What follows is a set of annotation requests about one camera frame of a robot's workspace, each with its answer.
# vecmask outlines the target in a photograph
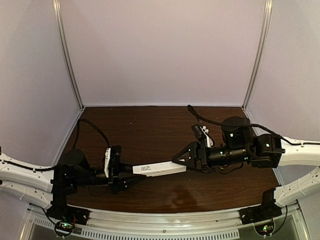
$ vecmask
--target black wire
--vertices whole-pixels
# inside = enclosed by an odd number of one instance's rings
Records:
[[[54,221],[52,221],[52,220],[50,219],[50,217],[47,215],[46,210],[45,210],[43,207],[41,207],[41,209],[42,209],[44,215],[46,216],[46,218],[47,218],[53,225],[56,225],[57,223],[55,223]]]
[[[3,162],[7,163],[7,164],[14,165],[14,166],[19,167],[19,168],[28,169],[28,170],[35,171],[35,172],[48,172],[48,171],[51,171],[51,170],[56,170],[57,167],[59,167],[61,165],[61,164],[58,164],[58,165],[55,165],[55,166],[52,166],[52,167],[49,167],[49,168],[32,168],[32,167],[29,167],[29,166],[21,165],[19,163],[13,162],[13,161],[3,160]]]
[[[93,197],[101,197],[101,196],[105,195],[105,194],[108,192],[108,190],[109,190],[109,186],[106,186],[106,189],[105,189],[105,191],[104,191],[102,194],[93,194],[92,191],[90,190],[91,187],[92,187],[92,186],[89,186],[89,187],[88,187],[88,192],[89,192],[89,194],[90,194],[91,196],[93,196]]]
[[[285,217],[284,217],[284,220],[283,220],[282,224],[280,225],[280,227],[276,231],[274,231],[272,234],[276,234],[277,232],[279,232],[279,230],[284,226],[284,224],[285,224],[285,222],[287,220],[287,216],[288,216],[288,206],[285,205]]]
[[[255,155],[251,149],[250,149],[250,142],[247,142],[244,145],[244,149],[245,149],[245,153],[252,159],[260,159],[260,157],[258,157],[257,155]]]
[[[235,167],[235,168],[233,168],[232,170],[227,171],[227,172],[223,172],[223,171],[221,171],[221,169],[219,168],[219,173],[224,174],[224,175],[230,174],[230,173],[232,173],[232,172],[235,171],[235,170],[242,169],[243,166],[244,166],[244,163],[242,162],[240,166],[237,166],[237,167]]]
[[[195,117],[197,122],[199,123],[200,127],[202,127],[202,123],[200,122],[200,119],[198,117]]]
[[[194,115],[197,118],[197,120],[200,119],[200,120],[202,120],[204,122],[207,122],[207,123],[210,123],[210,124],[214,124],[214,125],[217,125],[217,126],[232,127],[232,128],[260,128],[260,129],[270,133],[274,137],[277,137],[277,138],[280,138],[280,139],[286,141],[290,145],[293,145],[293,146],[302,145],[301,143],[292,143],[288,139],[286,139],[283,136],[281,136],[280,134],[270,130],[269,128],[267,128],[265,126],[257,124],[257,123],[251,123],[251,124],[229,124],[229,123],[214,121],[214,120],[210,120],[208,118],[205,118],[205,117],[199,115],[197,113],[197,111],[194,109],[194,107],[191,106],[191,105],[188,105],[188,110],[192,115]],[[320,145],[320,142],[304,142],[303,145]]]
[[[76,136],[75,136],[75,140],[74,140],[74,143],[73,143],[73,146],[72,146],[72,149],[74,149],[77,145],[77,142],[78,142],[78,139],[79,139],[79,133],[80,133],[80,122],[84,122],[84,123],[87,123],[89,124],[94,130],[96,130],[102,137],[103,139],[105,140],[106,144],[107,144],[107,147],[109,148],[110,147],[110,143],[109,143],[109,140],[107,138],[107,136],[104,134],[103,131],[101,131],[101,129],[99,127],[97,127],[93,122],[89,121],[88,119],[85,119],[85,118],[80,118],[77,122],[77,126],[76,126]]]
[[[78,139],[79,139],[79,133],[80,133],[80,122],[78,121],[76,123],[76,135],[75,135],[74,143],[72,145],[72,149],[76,148],[76,145],[77,145],[77,142],[78,142]]]

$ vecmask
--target white block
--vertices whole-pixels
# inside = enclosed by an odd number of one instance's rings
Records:
[[[156,177],[168,174],[176,174],[187,171],[187,167],[171,161],[153,164],[137,165],[132,167],[134,174],[142,174],[147,177]]]

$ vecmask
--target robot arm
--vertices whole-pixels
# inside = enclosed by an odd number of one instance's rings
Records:
[[[131,166],[121,163],[120,146],[108,148],[102,166],[98,167],[91,167],[79,149],[64,153],[60,160],[62,164],[54,167],[24,163],[0,153],[0,191],[47,209],[49,217],[69,222],[75,217],[77,224],[85,225],[89,211],[67,205],[66,196],[77,193],[78,186],[108,185],[112,193],[117,194],[146,177],[186,170],[213,173],[216,169],[244,163],[256,168],[317,166],[288,185],[266,191],[261,205],[241,209],[241,221],[248,224],[279,216],[281,207],[320,189],[319,142],[284,138],[272,133],[254,136],[251,127],[254,124],[244,117],[229,117],[219,124],[224,145],[214,146],[209,130],[196,124],[191,128],[197,141],[189,143],[171,161],[154,164]]]

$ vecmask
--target white wall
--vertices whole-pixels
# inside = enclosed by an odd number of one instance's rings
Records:
[[[264,0],[61,1],[86,106],[241,106]]]
[[[279,134],[320,141],[320,1],[273,1],[267,38],[248,110]],[[285,183],[313,167],[280,168]],[[320,236],[320,193],[301,199],[312,235]]]
[[[53,161],[79,114],[52,1],[0,1],[0,145],[32,164]],[[18,237],[27,204],[0,193],[0,239]]]

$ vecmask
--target dark wood surface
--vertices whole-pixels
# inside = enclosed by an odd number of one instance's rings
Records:
[[[197,107],[209,119],[223,121],[244,116],[239,107]],[[121,145],[121,161],[132,165],[164,162],[195,141],[190,128],[196,119],[186,107],[88,107],[82,118],[95,123],[108,136],[110,144]],[[216,144],[222,142],[218,126],[206,124]],[[74,142],[73,132],[65,151]],[[106,150],[103,138],[89,125],[81,123],[77,148],[83,150],[91,166],[100,166]],[[68,204],[101,210],[135,213],[182,213],[215,211],[261,203],[262,193],[276,187],[272,169],[245,164],[228,175],[183,172],[148,177],[127,191],[91,196],[88,188],[68,196]],[[105,187],[92,187],[102,194]]]

